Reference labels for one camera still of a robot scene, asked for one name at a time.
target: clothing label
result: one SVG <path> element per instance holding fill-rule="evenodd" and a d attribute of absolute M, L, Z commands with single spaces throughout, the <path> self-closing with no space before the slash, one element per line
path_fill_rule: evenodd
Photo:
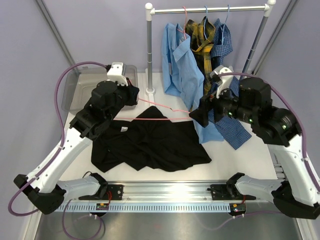
<path fill-rule="evenodd" d="M 121 131 L 120 132 L 126 132 L 128 130 L 128 127 L 126 127 L 126 126 L 122 126 L 121 127 Z"/>

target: shirt collar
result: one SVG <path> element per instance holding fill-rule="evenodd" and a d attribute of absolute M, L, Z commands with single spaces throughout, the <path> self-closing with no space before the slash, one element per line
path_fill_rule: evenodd
<path fill-rule="evenodd" d="M 179 30 L 183 31 L 183 28 L 178 23 L 173 34 L 172 43 L 173 57 L 176 62 L 190 50 L 190 36 L 185 34 L 186 39 L 183 40 L 185 38 L 184 33 Z"/>

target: clothing rack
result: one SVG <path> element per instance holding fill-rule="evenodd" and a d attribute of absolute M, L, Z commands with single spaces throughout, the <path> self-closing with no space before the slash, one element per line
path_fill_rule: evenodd
<path fill-rule="evenodd" d="M 147 37 L 147 79 L 148 87 L 146 93 L 149 100 L 154 102 L 155 89 L 152 82 L 152 16 L 157 14 L 184 14 L 187 13 L 208 13 L 213 12 L 241 12 L 241 11 L 264 11 L 260 26 L 255 35 L 252 47 L 245 61 L 242 72 L 248 71 L 251 60 L 254 56 L 260 37 L 264 31 L 267 20 L 270 16 L 272 8 L 276 4 L 276 0 L 268 0 L 266 4 L 261 6 L 230 6 L 230 7 L 198 7 L 198 8 L 174 8 L 174 9 L 155 9 L 151 3 L 145 4 L 145 17 L 146 17 L 146 37 Z"/>

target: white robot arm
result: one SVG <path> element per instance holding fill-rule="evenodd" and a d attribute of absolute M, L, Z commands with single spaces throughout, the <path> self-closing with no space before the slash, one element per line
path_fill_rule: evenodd
<path fill-rule="evenodd" d="M 229 117 L 250 124 L 253 133 L 267 144 L 271 157 L 281 164 L 286 180 L 237 173 L 226 182 L 227 191 L 233 197 L 250 195 L 267 200 L 292 218 L 316 219 L 320 214 L 320 179 L 310 159 L 303 156 L 297 118 L 288 109 L 272 106 L 271 86 L 260 78 L 243 79 L 236 96 L 229 88 L 234 77 L 231 73 L 223 66 L 215 69 L 211 77 L 217 83 L 216 92 L 203 96 L 190 117 L 206 127 L 208 112 L 213 109 L 215 122 Z"/>
<path fill-rule="evenodd" d="M 139 89 L 128 84 L 123 65 L 117 64 L 117 68 L 108 72 L 110 81 L 97 85 L 84 109 L 71 121 L 60 154 L 23 190 L 44 214 L 55 211 L 63 201 L 88 195 L 98 200 L 107 191 L 107 181 L 97 173 L 69 181 L 59 179 L 79 153 L 108 129 L 124 105 L 137 104 Z M 301 128 L 293 113 L 272 106 L 271 88 L 259 78 L 242 80 L 239 97 L 229 89 L 232 77 L 215 75 L 213 80 L 219 84 L 217 92 L 201 98 L 199 108 L 190 117 L 205 127 L 208 112 L 214 109 L 216 122 L 227 116 L 251 124 L 252 131 L 268 145 L 271 157 L 281 164 L 286 176 L 286 180 L 261 180 L 236 173 L 226 182 L 227 191 L 235 197 L 250 195 L 267 200 L 292 218 L 316 219 L 320 214 L 320 179 L 310 159 L 303 157 Z M 14 183 L 21 189 L 37 176 L 55 152 L 56 149 L 52 150 L 28 175 L 18 175 Z"/>
<path fill-rule="evenodd" d="M 14 179 L 20 189 L 31 182 L 23 192 L 42 213 L 52 213 L 63 201 L 82 196 L 101 199 L 106 194 L 108 183 L 98 173 L 69 181 L 59 179 L 75 158 L 108 129 L 113 118 L 125 105 L 137 104 L 139 89 L 124 77 L 124 68 L 121 62 L 111 65 L 107 72 L 109 80 L 97 84 L 87 104 L 70 122 L 64 147 L 49 167 L 41 175 L 38 174 L 56 154 L 60 142 L 32 172 L 28 175 L 19 174 Z"/>

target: white clamp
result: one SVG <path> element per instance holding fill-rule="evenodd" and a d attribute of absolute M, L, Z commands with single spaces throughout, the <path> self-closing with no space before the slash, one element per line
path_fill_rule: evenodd
<path fill-rule="evenodd" d="M 128 81 L 125 75 L 125 64 L 123 62 L 113 62 L 110 70 L 108 71 L 108 80 L 116 83 L 120 86 L 128 86 Z"/>
<path fill-rule="evenodd" d="M 215 70 L 214 70 L 214 73 L 219 75 L 219 74 L 225 74 L 225 73 L 232 73 L 232 71 L 227 68 L 227 67 L 222 67 L 219 69 L 219 67 L 217 67 Z M 218 99 L 221 92 L 225 89 L 228 89 L 230 87 L 230 84 L 231 84 L 231 81 L 232 79 L 234 78 L 233 75 L 230 75 L 230 76 L 222 76 L 221 77 L 221 81 L 222 83 L 220 84 L 220 86 L 218 86 L 217 90 L 216 90 L 216 98 Z"/>

